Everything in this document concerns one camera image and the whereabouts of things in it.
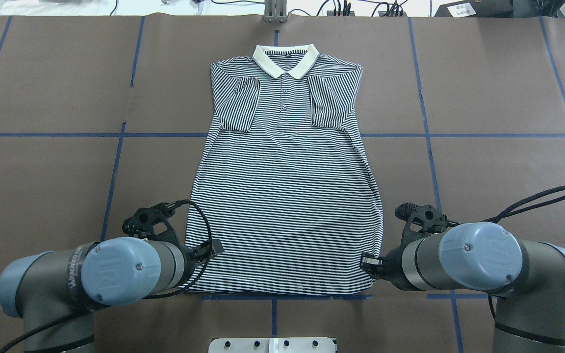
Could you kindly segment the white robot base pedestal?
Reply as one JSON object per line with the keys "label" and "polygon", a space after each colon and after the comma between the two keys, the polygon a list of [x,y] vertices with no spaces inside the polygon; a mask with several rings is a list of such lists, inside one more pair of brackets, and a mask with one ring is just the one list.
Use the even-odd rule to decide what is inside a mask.
{"label": "white robot base pedestal", "polygon": [[336,353],[329,337],[220,338],[211,341],[209,353]]}

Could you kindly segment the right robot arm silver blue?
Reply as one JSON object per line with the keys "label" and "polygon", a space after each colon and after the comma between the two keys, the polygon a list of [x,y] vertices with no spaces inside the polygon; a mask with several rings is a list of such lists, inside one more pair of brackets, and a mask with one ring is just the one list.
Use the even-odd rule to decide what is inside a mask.
{"label": "right robot arm silver blue", "polygon": [[364,253],[360,268],[403,291],[475,290],[496,298],[494,353],[565,353],[565,248],[468,223]]}

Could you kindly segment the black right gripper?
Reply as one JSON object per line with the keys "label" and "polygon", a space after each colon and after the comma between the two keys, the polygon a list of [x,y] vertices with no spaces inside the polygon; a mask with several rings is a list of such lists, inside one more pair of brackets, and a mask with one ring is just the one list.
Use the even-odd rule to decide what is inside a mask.
{"label": "black right gripper", "polygon": [[387,255],[374,255],[363,252],[360,268],[369,276],[384,276],[399,290],[408,290],[408,280],[402,270],[402,249],[394,248]]}

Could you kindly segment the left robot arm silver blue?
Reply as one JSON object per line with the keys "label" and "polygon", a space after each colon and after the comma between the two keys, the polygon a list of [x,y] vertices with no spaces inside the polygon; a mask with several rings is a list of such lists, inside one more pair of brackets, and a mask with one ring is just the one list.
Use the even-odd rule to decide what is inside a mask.
{"label": "left robot arm silver blue", "polygon": [[25,353],[94,353],[94,313],[180,294],[223,250],[218,239],[189,248],[118,237],[17,259],[0,274],[0,306],[25,332],[0,352],[23,343]]}

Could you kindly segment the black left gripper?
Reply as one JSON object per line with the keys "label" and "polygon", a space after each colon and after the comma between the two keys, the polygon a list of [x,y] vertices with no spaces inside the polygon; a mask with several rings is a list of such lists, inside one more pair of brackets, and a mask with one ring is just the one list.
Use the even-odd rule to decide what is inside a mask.
{"label": "black left gripper", "polygon": [[225,249],[219,239],[211,239],[193,248],[182,244],[180,251],[184,258],[184,270],[182,271],[180,279],[189,280],[195,268],[202,263],[202,259],[213,259],[217,255],[222,254]]}

